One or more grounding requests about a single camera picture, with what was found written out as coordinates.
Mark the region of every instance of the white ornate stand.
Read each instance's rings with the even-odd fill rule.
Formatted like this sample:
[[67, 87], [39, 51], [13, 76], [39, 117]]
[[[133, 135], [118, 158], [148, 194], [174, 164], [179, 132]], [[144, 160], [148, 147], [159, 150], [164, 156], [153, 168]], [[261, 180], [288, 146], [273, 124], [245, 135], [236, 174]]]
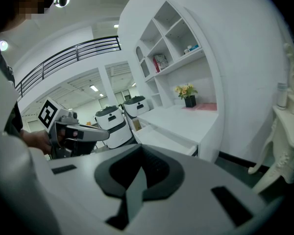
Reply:
[[260, 193], [280, 176], [288, 184], [294, 182], [294, 114], [288, 109], [281, 111], [273, 107], [275, 120], [272, 125], [272, 132], [267, 138], [262, 154], [255, 167], [250, 167], [249, 174], [255, 173], [263, 163], [268, 151], [273, 147], [275, 162], [254, 186], [253, 191]]

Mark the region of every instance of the railing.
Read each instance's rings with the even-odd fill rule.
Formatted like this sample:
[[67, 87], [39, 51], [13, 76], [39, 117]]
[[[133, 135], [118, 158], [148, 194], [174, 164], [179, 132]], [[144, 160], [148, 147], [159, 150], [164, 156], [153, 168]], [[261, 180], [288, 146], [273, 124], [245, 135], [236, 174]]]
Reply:
[[95, 55], [121, 50], [118, 36], [102, 37], [64, 49], [43, 61], [28, 73], [16, 86], [20, 100], [30, 89], [56, 71]]

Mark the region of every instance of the black flower pot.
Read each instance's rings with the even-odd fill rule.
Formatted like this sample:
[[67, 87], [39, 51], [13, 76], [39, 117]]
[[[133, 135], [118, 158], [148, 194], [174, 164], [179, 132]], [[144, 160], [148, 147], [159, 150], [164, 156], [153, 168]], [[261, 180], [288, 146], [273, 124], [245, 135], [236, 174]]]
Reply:
[[184, 98], [186, 107], [192, 108], [196, 106], [196, 98], [194, 95]]

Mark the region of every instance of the white bottle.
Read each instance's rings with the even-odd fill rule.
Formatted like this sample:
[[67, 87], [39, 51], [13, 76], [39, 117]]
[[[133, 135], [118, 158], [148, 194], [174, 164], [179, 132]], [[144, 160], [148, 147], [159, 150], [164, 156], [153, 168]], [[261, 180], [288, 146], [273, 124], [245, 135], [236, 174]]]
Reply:
[[285, 83], [278, 83], [278, 95], [276, 105], [280, 110], [286, 109], [288, 99], [288, 86]]

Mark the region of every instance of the ceiling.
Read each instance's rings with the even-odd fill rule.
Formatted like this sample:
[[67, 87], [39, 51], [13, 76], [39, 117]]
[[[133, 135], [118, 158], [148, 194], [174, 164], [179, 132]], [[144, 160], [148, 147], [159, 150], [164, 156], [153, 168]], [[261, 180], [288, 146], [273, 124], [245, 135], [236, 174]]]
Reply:
[[[128, 64], [111, 66], [106, 68], [106, 71], [114, 93], [129, 89], [134, 83]], [[98, 89], [98, 92], [92, 90], [90, 88], [91, 85], [94, 85]], [[99, 94], [103, 94], [103, 97], [106, 96], [99, 71], [96, 69], [91, 74], [75, 78], [70, 82], [59, 84], [59, 87], [51, 93], [31, 103], [25, 112], [22, 113], [22, 117], [37, 118], [47, 97], [51, 97], [67, 109], [74, 109], [92, 100], [103, 98]]]
[[17, 28], [4, 32], [0, 39], [9, 43], [9, 49], [3, 53], [8, 64], [13, 66], [28, 51], [46, 38], [56, 38], [85, 26], [92, 26], [94, 35], [100, 31], [109, 34], [111, 24], [118, 22], [120, 14], [129, 0], [70, 0], [70, 3], [58, 8], [54, 5], [43, 15], [33, 15]]

